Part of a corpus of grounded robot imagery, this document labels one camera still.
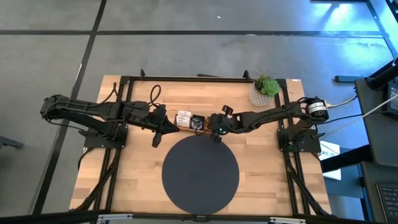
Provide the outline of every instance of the wooden tabletop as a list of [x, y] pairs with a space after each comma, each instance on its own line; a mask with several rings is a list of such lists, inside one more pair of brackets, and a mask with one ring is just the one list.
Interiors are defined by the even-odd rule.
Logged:
[[[105, 99], [120, 76], [104, 76], [98, 102]], [[290, 101], [304, 96], [300, 80], [286, 80]], [[166, 104], [171, 122], [178, 110], [209, 116], [220, 113], [223, 105], [242, 111], [275, 108], [275, 101], [265, 107], [253, 106], [248, 99], [250, 83], [152, 82], [134, 81], [132, 101], [149, 101], [150, 90], [162, 87], [157, 103]], [[280, 92], [280, 101], [284, 102]], [[223, 142], [232, 150], [239, 166], [239, 186], [232, 201], [217, 215], [291, 215], [289, 188], [283, 155], [279, 151], [278, 123], [262, 125], [246, 134], [227, 134]], [[162, 164], [170, 148], [190, 133], [166, 134], [158, 148], [153, 148], [154, 134], [129, 125], [126, 147], [122, 150], [111, 210], [113, 212], [186, 213], [175, 206], [162, 185]], [[320, 163], [310, 153], [301, 153], [305, 184], [324, 210], [330, 212]], [[79, 206], [93, 190], [100, 176], [104, 149], [94, 149], [81, 162], [70, 208]], [[104, 188], [100, 208], [108, 192]], [[295, 185], [298, 210], [303, 213], [299, 188]]]

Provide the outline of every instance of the black round mat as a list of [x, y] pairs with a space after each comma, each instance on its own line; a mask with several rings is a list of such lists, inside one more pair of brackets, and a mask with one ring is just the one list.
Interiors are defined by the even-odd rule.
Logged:
[[190, 136], [174, 145], [162, 170], [163, 187], [173, 203], [196, 215], [220, 211], [234, 197], [239, 168], [234, 154], [208, 136]]

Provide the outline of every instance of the white pot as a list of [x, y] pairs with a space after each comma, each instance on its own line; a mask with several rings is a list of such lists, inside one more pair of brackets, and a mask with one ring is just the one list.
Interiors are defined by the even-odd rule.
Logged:
[[249, 100], [255, 106], [265, 106], [271, 102], [272, 97], [263, 95], [256, 89], [256, 82], [253, 82], [253, 85], [250, 87]]

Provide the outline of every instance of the potted plant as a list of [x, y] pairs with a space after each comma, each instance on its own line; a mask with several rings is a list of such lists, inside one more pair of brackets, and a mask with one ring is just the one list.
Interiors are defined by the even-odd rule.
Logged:
[[272, 97], [278, 94], [279, 89], [279, 84], [275, 79], [262, 73], [253, 82], [249, 93], [249, 100], [255, 106], [265, 106], [271, 102]]

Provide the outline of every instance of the succulent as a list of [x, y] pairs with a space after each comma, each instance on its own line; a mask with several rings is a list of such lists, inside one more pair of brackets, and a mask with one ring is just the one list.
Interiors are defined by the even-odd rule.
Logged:
[[279, 92], [278, 82], [266, 74], [260, 74], [260, 77], [255, 82], [255, 87], [263, 95], [275, 96]]

